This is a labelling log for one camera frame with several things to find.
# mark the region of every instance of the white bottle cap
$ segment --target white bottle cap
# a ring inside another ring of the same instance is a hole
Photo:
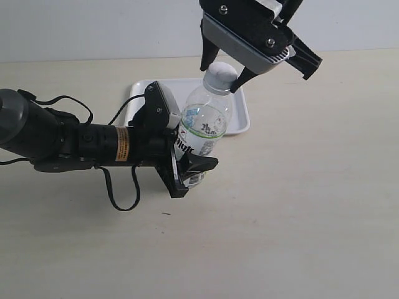
[[[206,70],[203,84],[211,93],[228,95],[238,73],[234,67],[224,62],[214,62]]]

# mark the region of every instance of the table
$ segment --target table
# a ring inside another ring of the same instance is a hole
[[[218,168],[184,199],[154,169],[138,170],[142,202],[120,213],[101,171],[0,168],[0,298],[398,298],[399,49],[321,56],[308,82],[282,65],[245,85],[251,129],[223,138]],[[0,64],[0,88],[71,95],[105,123],[133,82],[199,65]],[[127,206],[130,170],[112,175]]]

